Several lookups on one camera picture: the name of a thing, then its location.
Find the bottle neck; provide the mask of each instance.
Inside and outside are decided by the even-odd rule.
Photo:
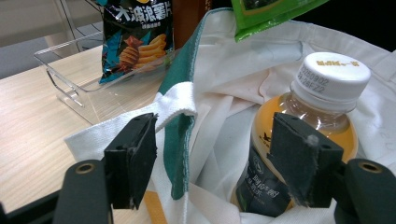
[[[294,91],[283,95],[284,104],[282,107],[285,113],[294,115],[316,130],[343,131],[349,127],[349,118],[345,113],[334,111],[323,111],[314,108],[302,100]]]

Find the green package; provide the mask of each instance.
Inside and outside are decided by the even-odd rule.
[[[329,0],[232,0],[235,41],[291,20]]]

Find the black snack bag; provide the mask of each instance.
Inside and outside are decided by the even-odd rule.
[[[106,83],[174,50],[172,0],[92,0],[103,7]]]

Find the bottle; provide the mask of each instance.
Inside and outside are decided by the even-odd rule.
[[[344,149],[344,162],[354,158],[358,137],[347,112],[355,108],[370,76],[363,63],[345,55],[316,52],[306,56],[290,92],[259,108],[250,134],[247,173],[238,181],[232,203],[241,211],[270,217],[293,207],[284,179],[266,159],[275,112],[294,115],[332,139]]]

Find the orange liquid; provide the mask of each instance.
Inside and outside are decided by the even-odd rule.
[[[259,138],[252,136],[253,139],[260,139],[260,142],[256,142],[256,146],[260,147],[258,150],[263,149],[265,153],[269,152],[269,141],[265,139],[271,138],[272,126],[273,126],[273,116],[275,112],[282,112],[287,114],[292,114],[285,107],[284,100],[286,95],[277,96],[269,100],[267,103],[262,105],[259,109],[256,118],[254,120],[254,130],[252,134],[258,135]],[[324,134],[328,138],[338,144],[344,149],[343,162],[347,162],[350,159],[355,158],[358,151],[358,137],[355,132],[355,128],[347,117],[343,120],[344,124],[339,128],[326,129],[323,127],[314,127],[320,133]]]

